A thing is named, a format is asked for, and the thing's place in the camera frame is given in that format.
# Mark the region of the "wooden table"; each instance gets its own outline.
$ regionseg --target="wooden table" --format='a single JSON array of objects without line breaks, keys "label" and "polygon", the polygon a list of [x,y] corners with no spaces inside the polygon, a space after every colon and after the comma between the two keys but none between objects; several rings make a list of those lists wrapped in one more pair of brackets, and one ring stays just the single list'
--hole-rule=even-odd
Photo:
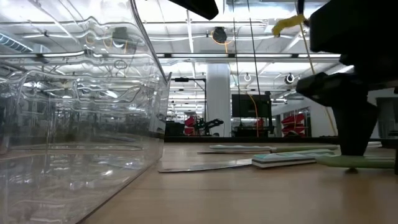
[{"label": "wooden table", "polygon": [[[250,157],[196,154],[208,145],[166,144],[158,166]],[[179,174],[160,174],[151,167],[84,223],[396,224],[397,183],[393,170],[346,174],[345,169],[317,164]]]}]

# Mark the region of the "black monitor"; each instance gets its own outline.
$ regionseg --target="black monitor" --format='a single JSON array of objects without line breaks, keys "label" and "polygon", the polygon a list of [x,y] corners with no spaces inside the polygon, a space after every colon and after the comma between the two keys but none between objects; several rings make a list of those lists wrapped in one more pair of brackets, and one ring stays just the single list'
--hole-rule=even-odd
[{"label": "black monitor", "polygon": [[271,115],[271,100],[269,96],[261,95],[261,101],[259,95],[251,96],[256,102],[256,108],[254,107],[253,100],[249,95],[232,95],[232,117],[233,118],[268,118]]}]

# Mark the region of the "hanging wire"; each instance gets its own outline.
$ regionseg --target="hanging wire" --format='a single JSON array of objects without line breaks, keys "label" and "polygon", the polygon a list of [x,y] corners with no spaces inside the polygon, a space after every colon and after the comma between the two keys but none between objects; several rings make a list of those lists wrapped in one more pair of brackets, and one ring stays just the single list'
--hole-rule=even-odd
[{"label": "hanging wire", "polygon": [[238,78],[238,104],[239,104],[239,121],[240,121],[240,126],[243,126],[242,124],[242,117],[241,117],[241,85],[239,83],[239,67],[238,67],[238,47],[236,46],[236,26],[235,26],[235,6],[234,6],[234,1],[232,1],[232,12],[234,14],[234,39],[235,39],[235,58],[236,58],[236,75]]},{"label": "hanging wire", "polygon": [[[294,5],[296,7],[297,14],[299,15],[299,9],[297,8],[296,3]],[[303,40],[304,40],[305,50],[307,51],[308,60],[310,61],[312,75],[316,75],[315,69],[313,67],[312,59],[311,59],[311,56],[310,56],[310,51],[308,49],[307,40],[306,40],[305,35],[304,35],[303,25],[302,25],[302,23],[300,23],[299,25],[300,25],[301,34],[302,34]],[[329,112],[329,110],[328,110],[328,108],[326,106],[325,106],[325,111],[326,111],[326,114],[328,115],[329,123],[330,123],[331,129],[333,130],[333,134],[336,136],[337,132],[336,132],[336,129],[335,129],[335,125],[333,124],[333,121],[331,120],[330,112]]]},{"label": "hanging wire", "polygon": [[252,26],[251,15],[250,15],[250,5],[249,5],[249,0],[246,0],[246,1],[248,3],[250,31],[251,31],[251,38],[252,38],[252,45],[253,45],[253,55],[254,55],[254,68],[256,69],[257,89],[259,91],[259,102],[262,103],[262,101],[261,101],[261,92],[260,92],[260,83],[259,83],[259,74],[258,74],[258,71],[257,71],[256,47],[254,46],[253,26]]}]

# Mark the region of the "white column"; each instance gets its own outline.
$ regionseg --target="white column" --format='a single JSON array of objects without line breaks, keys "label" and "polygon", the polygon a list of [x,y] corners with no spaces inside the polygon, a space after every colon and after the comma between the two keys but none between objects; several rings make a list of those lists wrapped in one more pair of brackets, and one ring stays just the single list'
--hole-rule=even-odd
[{"label": "white column", "polygon": [[224,124],[212,128],[212,134],[231,137],[231,89],[228,64],[207,65],[207,114],[206,120],[221,119]]}]

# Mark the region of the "clear plastic container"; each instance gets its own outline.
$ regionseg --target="clear plastic container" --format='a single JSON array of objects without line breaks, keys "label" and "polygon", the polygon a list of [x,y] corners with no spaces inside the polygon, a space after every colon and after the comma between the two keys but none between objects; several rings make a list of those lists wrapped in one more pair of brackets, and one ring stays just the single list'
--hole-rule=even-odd
[{"label": "clear plastic container", "polygon": [[75,223],[162,156],[170,75],[134,1],[0,2],[0,223]]}]

